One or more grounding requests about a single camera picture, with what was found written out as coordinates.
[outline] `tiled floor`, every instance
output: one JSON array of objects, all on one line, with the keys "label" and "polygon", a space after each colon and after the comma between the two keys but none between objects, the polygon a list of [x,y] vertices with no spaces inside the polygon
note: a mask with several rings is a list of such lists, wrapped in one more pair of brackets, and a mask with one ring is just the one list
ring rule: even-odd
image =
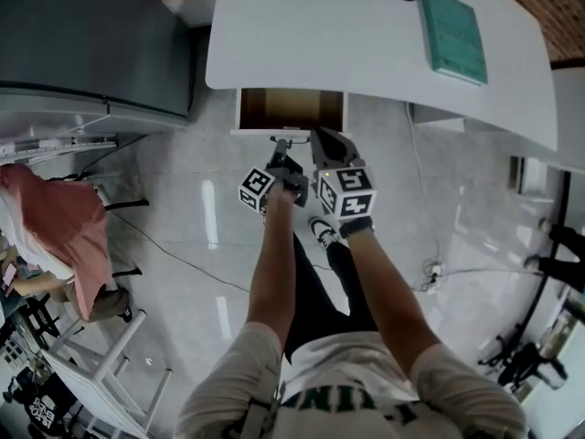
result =
[{"label": "tiled floor", "polygon": [[[235,118],[234,91],[201,88],[196,106],[197,118],[184,132],[152,135],[109,156],[98,164],[92,180],[115,201],[148,198],[149,208],[120,210],[120,216],[165,250],[247,289],[262,225],[239,204],[236,190],[252,166],[269,159],[274,144],[258,136],[229,134]],[[375,174],[376,234],[414,288],[424,282],[423,263],[436,257],[435,235],[447,273],[518,270],[530,252],[548,245],[536,225],[554,205],[534,203],[506,190],[505,134],[417,130],[427,208],[403,104],[352,95],[348,122]],[[291,155],[305,171],[312,171],[309,145],[295,145]],[[77,170],[87,161],[87,156],[75,158]],[[50,177],[68,167],[67,160],[56,160],[36,171]],[[551,173],[549,182],[550,195],[557,198],[558,177]],[[311,197],[305,209],[297,210],[296,229],[309,258],[327,266],[305,224],[319,210]],[[126,351],[132,364],[125,383],[146,407],[145,393],[153,391],[162,369],[173,370],[152,428],[155,437],[169,437],[185,397],[241,327],[247,294],[174,260],[115,217],[110,216],[108,226],[114,268],[135,263],[144,272],[121,281],[131,289],[134,305],[148,314]],[[333,273],[317,271],[335,304],[346,310]],[[462,273],[444,278],[436,294],[417,296],[439,336],[474,365],[493,346],[488,346],[493,337],[522,316],[537,281],[522,273]],[[79,341],[95,347],[116,337],[122,325],[117,319],[94,324],[78,335]]]}]

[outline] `shoe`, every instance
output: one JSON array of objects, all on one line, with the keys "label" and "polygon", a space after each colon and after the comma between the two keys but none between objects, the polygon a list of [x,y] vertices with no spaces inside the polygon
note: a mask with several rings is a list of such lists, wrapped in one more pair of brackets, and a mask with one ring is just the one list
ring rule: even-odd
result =
[{"label": "shoe", "polygon": [[524,268],[526,268],[530,272],[538,272],[539,265],[540,257],[538,255],[530,255],[530,257],[524,260]]},{"label": "shoe", "polygon": [[132,309],[130,306],[126,307],[126,310],[118,315],[126,324],[130,324],[132,322]]},{"label": "shoe", "polygon": [[309,227],[313,232],[315,238],[327,250],[327,247],[333,242],[339,242],[337,233],[327,221],[321,218],[312,217],[309,219]]},{"label": "shoe", "polygon": [[548,219],[543,218],[538,222],[538,229],[545,234],[549,234],[552,231],[552,223]]}]

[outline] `brown pants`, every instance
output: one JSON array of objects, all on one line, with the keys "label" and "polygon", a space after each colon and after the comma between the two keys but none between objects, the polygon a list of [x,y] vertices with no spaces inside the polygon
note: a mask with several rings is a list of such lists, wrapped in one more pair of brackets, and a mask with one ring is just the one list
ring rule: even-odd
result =
[{"label": "brown pants", "polygon": [[[69,299],[69,302],[73,306],[73,310],[75,310],[75,313],[81,318],[81,311],[77,303],[77,294],[74,283],[66,284],[62,290],[59,288],[58,290],[49,291],[49,293],[51,294],[51,297],[58,302],[65,302]],[[129,301],[130,296],[128,295],[128,291],[124,288],[115,291],[106,291],[105,286],[103,286],[93,302],[90,320],[88,322],[96,322],[98,320],[104,320],[122,314],[126,310],[126,307],[128,307]]]}]

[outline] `open drawer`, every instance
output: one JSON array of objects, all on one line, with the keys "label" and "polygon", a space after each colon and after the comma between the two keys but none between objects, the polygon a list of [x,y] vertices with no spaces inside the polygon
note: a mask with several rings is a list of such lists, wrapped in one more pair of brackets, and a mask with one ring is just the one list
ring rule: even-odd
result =
[{"label": "open drawer", "polygon": [[347,131],[347,93],[282,88],[238,90],[232,134],[308,136],[315,127]]}]

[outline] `strap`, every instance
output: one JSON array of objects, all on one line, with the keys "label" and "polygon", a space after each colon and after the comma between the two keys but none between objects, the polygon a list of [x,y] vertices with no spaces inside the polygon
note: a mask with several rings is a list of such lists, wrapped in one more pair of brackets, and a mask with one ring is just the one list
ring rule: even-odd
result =
[{"label": "strap", "polygon": [[239,439],[259,439],[266,415],[275,402],[274,391],[278,375],[266,366],[262,372],[256,396],[250,400],[250,407]]}]

